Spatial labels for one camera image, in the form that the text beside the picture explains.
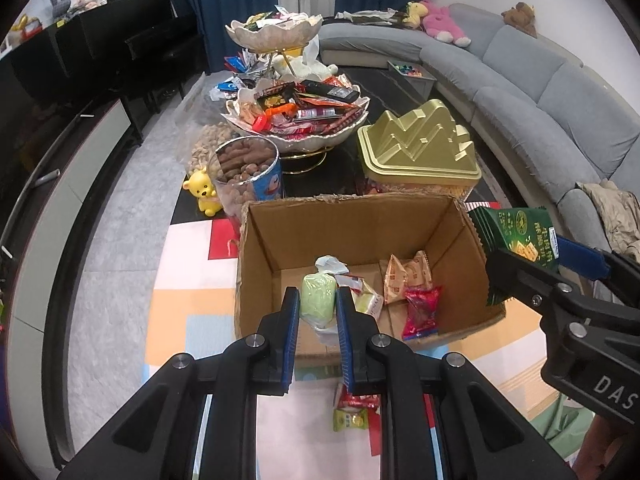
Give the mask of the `person's right hand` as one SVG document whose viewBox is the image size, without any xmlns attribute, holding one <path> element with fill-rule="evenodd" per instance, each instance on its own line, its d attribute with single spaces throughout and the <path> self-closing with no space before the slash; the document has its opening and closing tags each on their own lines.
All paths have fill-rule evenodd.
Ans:
<svg viewBox="0 0 640 480">
<path fill-rule="evenodd" d="M 594 416 L 573 470 L 580 480 L 638 479 L 639 426 Z"/>
</svg>

